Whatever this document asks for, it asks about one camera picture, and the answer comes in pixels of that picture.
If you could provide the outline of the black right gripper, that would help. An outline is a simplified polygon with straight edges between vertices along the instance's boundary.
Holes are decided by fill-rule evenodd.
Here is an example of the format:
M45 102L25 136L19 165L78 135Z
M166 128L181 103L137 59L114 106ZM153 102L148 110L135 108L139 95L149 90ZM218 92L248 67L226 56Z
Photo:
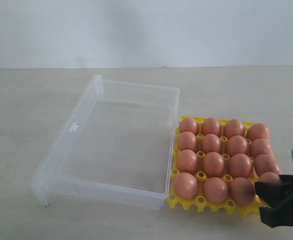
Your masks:
M270 207L260 207L260 220L265 225L293 227L293 175L281 174L281 184L257 181L255 192Z

